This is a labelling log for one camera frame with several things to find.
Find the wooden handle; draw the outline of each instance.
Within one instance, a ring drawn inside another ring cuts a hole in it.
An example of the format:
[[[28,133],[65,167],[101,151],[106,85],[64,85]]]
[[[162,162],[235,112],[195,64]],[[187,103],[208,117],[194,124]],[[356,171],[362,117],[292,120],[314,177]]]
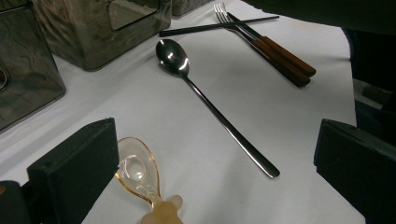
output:
[[[251,42],[251,47],[258,51],[265,60],[297,87],[303,87],[311,81],[309,76],[304,74],[300,69],[283,58],[277,51],[260,39],[253,40]]]
[[[280,45],[278,45],[275,41],[268,38],[267,36],[260,37],[260,41],[262,41],[264,44],[267,44],[269,47],[274,49],[285,60],[287,60],[288,62],[293,64],[295,67],[300,69],[307,76],[312,77],[317,72],[317,70],[315,68],[313,68],[311,65],[305,63],[303,60],[299,59],[294,54],[292,54],[289,51],[287,51],[286,49],[282,48]]]

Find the fork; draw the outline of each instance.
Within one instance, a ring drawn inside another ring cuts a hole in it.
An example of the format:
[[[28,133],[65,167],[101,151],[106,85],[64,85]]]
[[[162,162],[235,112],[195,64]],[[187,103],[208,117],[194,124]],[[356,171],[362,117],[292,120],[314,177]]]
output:
[[[220,23],[233,21],[227,14],[224,3],[214,5],[216,16]],[[271,42],[263,42],[255,35],[246,31],[239,25],[227,26],[227,30],[236,32],[246,39],[250,46],[255,49],[260,55],[268,61],[273,67],[275,67],[284,77],[290,80],[297,87],[303,87],[310,82],[310,78],[307,74],[301,71],[289,60],[285,59],[282,54],[276,50],[276,46],[271,46]]]

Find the metal container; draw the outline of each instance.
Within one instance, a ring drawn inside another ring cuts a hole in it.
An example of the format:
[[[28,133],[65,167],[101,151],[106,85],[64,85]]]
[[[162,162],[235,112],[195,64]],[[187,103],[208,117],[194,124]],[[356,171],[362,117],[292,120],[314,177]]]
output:
[[[32,2],[0,1],[0,133],[64,93]]]
[[[95,71],[170,26],[171,0],[34,0],[51,51]]]
[[[172,15],[182,16],[213,0],[172,0]]]

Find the white tablecloth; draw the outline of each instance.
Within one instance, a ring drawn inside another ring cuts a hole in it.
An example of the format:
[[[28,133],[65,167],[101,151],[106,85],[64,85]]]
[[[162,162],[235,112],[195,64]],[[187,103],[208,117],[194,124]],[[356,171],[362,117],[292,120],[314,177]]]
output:
[[[228,1],[227,9],[241,20],[269,16],[240,1]],[[216,22],[210,3],[174,18],[170,28]],[[0,179],[24,184],[33,161],[111,117],[119,139],[134,136],[151,149],[162,196],[184,199],[184,223],[362,224],[313,164],[322,119],[356,122],[344,34],[287,17],[251,27],[315,67],[311,83],[296,88],[224,29],[168,38],[189,55],[190,79],[280,170],[278,178],[261,172],[192,90],[163,71],[154,36],[97,72],[55,56],[67,94],[0,135]],[[138,223],[149,211],[113,179],[84,223]]]

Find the table surface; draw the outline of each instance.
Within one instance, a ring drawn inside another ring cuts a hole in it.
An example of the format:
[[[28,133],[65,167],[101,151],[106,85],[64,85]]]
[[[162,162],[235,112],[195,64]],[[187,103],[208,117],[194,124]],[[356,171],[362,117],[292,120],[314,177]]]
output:
[[[241,20],[269,16],[237,0],[226,3]],[[170,28],[216,22],[209,3],[173,18]],[[33,161],[83,126],[114,118],[118,139],[133,136],[151,149],[162,196],[184,199],[184,223],[364,223],[313,164],[322,119],[356,123],[343,32],[287,17],[251,27],[315,67],[311,83],[296,88],[224,29],[167,38],[186,50],[190,79],[279,177],[260,171],[183,80],[164,72],[156,35],[97,72],[54,56],[67,93],[0,135],[0,179],[24,184]],[[113,178],[83,223],[139,223],[149,211]]]

